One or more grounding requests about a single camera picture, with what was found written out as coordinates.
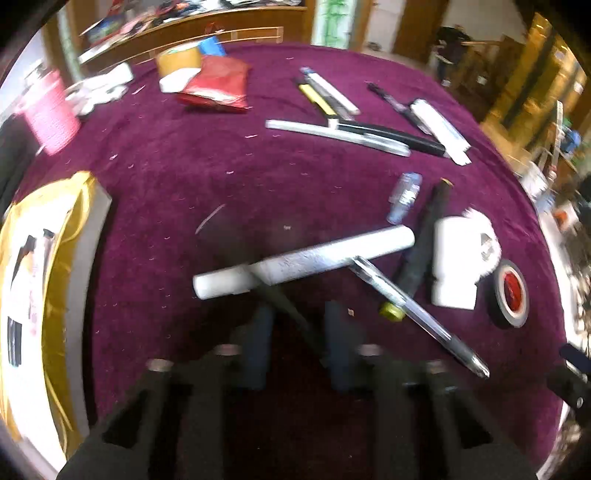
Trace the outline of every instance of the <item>purple tablecloth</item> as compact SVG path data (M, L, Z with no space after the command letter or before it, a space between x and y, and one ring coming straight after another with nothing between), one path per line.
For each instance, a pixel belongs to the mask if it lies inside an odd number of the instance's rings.
M443 359L539 466L552 447L561 406L544 386L544 374L564 342L563 312L534 209L478 124L434 81L397 63L300 45L238 45L229 52L252 65L248 113L185 107L159 91L155 65L144 64L129 93L98 106L74 141L54 157L41 154L23 181L20 197L90 170L113 197L88 298L90 410L94 400L98 416L104 416L146 360L198 358L250 318L252 294L201 301L191 287L192 275L225 266L194 234L219 205L226 205L261 253L278 254L386 227L394 184L401 173L416 171L423 175L423 189L406 225L415 227L429 191L446 177L455 185L447 214L468 207L486 214L504 257L525 275L530 316L519 330L491 323L483 288L473 312L433 307L423 290L416 296L486 361L489 380L453 361L410 320L392 324L381 318L379 296L347 269L285 284L284 291L314 320L322 318L325 300L340 301L354 310L370 340L396 357ZM291 81L304 65L353 100L363 122L417 134L365 81L402 102L427 99L468 139L472 164L459 167L417 152L397 157L265 129L270 118L323 122ZM399 260L400 254L387 255L375 264L392 272ZM370 411L367 402L330 389L291 323L279 319L267 390L233 399L228 408L229 475L370 478Z

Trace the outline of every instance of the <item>black tape roll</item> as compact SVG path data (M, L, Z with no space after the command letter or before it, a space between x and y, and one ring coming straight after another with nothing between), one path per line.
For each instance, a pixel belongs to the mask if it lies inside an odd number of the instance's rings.
M500 328L520 328L530 312L530 295L519 268L501 260L491 274L488 289L489 314Z

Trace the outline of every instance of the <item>pink container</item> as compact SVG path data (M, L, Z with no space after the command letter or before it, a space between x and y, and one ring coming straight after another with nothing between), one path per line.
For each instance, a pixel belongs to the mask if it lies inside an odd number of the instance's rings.
M33 134L50 155L70 143L80 128L80 121L66 102L64 84L57 70L31 86L17 111L25 116Z

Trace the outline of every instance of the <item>red bag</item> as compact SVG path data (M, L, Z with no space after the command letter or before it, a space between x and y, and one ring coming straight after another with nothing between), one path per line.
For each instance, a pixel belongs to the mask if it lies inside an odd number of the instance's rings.
M250 66L242 60L204 55L201 71L189 80L177 98L183 103L246 112L246 75Z

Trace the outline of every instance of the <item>clutter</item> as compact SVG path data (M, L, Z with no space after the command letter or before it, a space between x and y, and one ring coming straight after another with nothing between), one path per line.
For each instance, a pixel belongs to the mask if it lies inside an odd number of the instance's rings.
M177 98L190 105L246 112L246 76L250 67L232 57L204 55L201 72L177 93Z
M427 135L431 135L431 131L425 126L423 122L421 122L419 117L416 116L412 109L397 102L392 95L386 93L385 90L378 87L375 83L368 82L368 90L378 95L382 100L388 102L392 108L400 113L400 115L402 115L412 126L418 128L421 132Z
M117 65L109 73L90 77L66 90L66 101L76 116L88 115L95 105L119 100L126 92L126 83L134 79L127 63Z
M267 120L265 126L267 128L276 130L285 130L288 132L298 132L302 134L318 135L319 137L342 140L345 142L363 145L364 147L375 148L377 150L388 152L394 155L400 155L402 157L408 157L410 155L410 150L408 149L407 145L396 140L379 137L378 135L359 135L334 128L301 124L299 122L287 122L285 120Z
M491 221L483 213L473 208L468 208L468 210L462 213L462 216L477 221L480 228L480 242L482 245L482 273L480 277L486 277L496 268L501 260L499 239L496 237Z
M415 137L414 135L399 132L392 128L382 127L381 125L360 124L359 122L340 119L338 129L355 134L369 133L379 135L380 137L391 138L392 140L407 144L411 150L428 153L437 157L444 157L446 154L445 147L437 141L429 138Z
M404 250L413 243L413 231L398 225L266 258L251 265L251 270L268 285L275 285L344 267L355 255L380 257ZM193 277L193 288L202 300L244 293L253 287L250 276L240 265Z
M388 201L392 204L388 214L388 223L398 225L413 206L423 181L418 173L403 173L394 187Z
M33 134L49 155L61 151L80 129L80 121L66 102L64 84L57 70L40 60L25 78L28 89L16 113L24 115Z
M415 100L410 108L435 137L445 146L451 159L460 166L468 165L470 159L466 150L470 144L437 110L426 100Z
M560 146L564 136L562 102L556 102L555 110L554 130L549 130L544 145L532 155L532 160L527 163L527 169L519 180L519 183L521 183L534 204L546 190L552 187L556 179Z
M483 271L479 222L447 217L435 223L431 300L439 307L474 310Z
M311 81L312 87L319 85L324 89L330 96L332 96L337 102L339 102L351 115L359 115L361 112L359 109L349 100L345 95L340 93L335 87L329 82L324 80L319 74L309 67L302 67L300 71L306 77L307 80Z
M579 221L577 209L573 202L566 202L552 212L560 232L565 233Z
M530 296L525 278L509 260L501 260L487 285L488 310L500 328L523 327L530 311Z
M201 51L198 42L189 42L164 50L156 57L158 74L163 79L179 69L201 69Z
M403 309L423 330L437 340L448 352L455 356L467 369L481 378L489 378L491 373L486 364L458 337L448 332L429 312L409 297L380 270L362 257L354 257L349 267L365 283L371 285L388 299L390 303Z
M433 240L435 222L445 213L451 182L441 179L431 192L431 198L421 213L421 226L417 240L408 255L405 256L405 264L400 274L394 280L409 297L414 297L419 286L424 280L431 261L433 260ZM406 315L392 303L386 302L380 308L380 314L393 322L399 322Z

